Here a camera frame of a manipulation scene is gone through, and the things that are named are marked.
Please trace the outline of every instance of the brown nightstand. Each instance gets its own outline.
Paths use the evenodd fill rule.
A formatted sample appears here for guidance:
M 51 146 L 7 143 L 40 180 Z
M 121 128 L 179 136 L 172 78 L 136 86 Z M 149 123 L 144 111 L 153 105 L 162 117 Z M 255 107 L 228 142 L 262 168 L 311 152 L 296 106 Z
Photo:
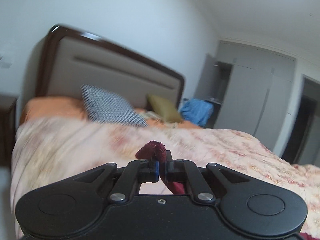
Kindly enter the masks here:
M 16 103 L 17 97 L 0 94 L 0 144 L 3 150 L 0 165 L 11 165 L 16 133 Z

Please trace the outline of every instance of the maroon towel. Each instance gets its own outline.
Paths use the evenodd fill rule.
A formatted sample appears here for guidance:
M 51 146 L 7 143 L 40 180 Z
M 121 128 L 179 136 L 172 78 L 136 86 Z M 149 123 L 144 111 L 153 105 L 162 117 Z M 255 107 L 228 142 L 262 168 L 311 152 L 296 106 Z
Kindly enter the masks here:
M 147 159 L 151 160 L 151 158 L 155 156 L 159 161 L 159 166 L 164 165 L 167 155 L 165 152 L 165 147 L 162 143 L 151 141 L 148 142 L 145 146 L 143 146 L 137 153 L 137 159 Z M 185 194 L 184 187 L 182 183 L 179 182 L 165 182 L 164 174 L 160 172 L 160 178 L 167 186 L 167 188 L 175 195 Z

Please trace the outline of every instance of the patterned pillow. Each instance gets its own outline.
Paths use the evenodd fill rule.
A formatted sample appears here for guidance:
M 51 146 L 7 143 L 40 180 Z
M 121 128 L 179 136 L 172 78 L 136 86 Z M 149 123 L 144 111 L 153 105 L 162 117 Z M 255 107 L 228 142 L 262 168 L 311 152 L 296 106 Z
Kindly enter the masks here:
M 92 121 L 148 126 L 122 96 L 92 85 L 83 85 L 81 92 L 84 107 Z

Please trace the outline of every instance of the screw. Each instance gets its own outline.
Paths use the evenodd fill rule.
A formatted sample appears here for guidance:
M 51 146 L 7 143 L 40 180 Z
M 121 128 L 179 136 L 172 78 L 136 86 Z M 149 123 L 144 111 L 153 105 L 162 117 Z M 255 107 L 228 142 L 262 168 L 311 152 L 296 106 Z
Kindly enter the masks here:
M 203 201 L 210 201 L 213 199 L 213 195 L 207 192 L 203 192 L 198 194 L 198 199 L 203 200 Z
M 125 199 L 125 195 L 122 193 L 113 193 L 110 195 L 110 199 L 113 201 L 123 201 Z
M 164 199 L 158 199 L 158 203 L 159 203 L 159 204 L 165 204 L 166 201 L 165 201 Z

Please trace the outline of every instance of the pink floral bedspread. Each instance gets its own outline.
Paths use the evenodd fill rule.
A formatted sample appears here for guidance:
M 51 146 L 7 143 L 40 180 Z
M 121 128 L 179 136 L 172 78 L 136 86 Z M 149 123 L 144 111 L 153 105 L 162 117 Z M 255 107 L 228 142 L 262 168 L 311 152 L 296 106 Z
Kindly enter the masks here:
M 308 205 L 302 228 L 320 238 L 320 168 L 293 165 L 267 150 L 256 138 L 234 130 L 136 128 L 71 118 L 44 118 L 23 124 L 12 154 L 11 207 L 27 192 L 108 162 L 124 167 L 147 142 L 162 142 L 174 159 L 199 167 L 220 163 L 287 188 Z M 145 183 L 141 193 L 170 194 L 162 182 Z M 22 236 L 16 223 L 17 236 Z

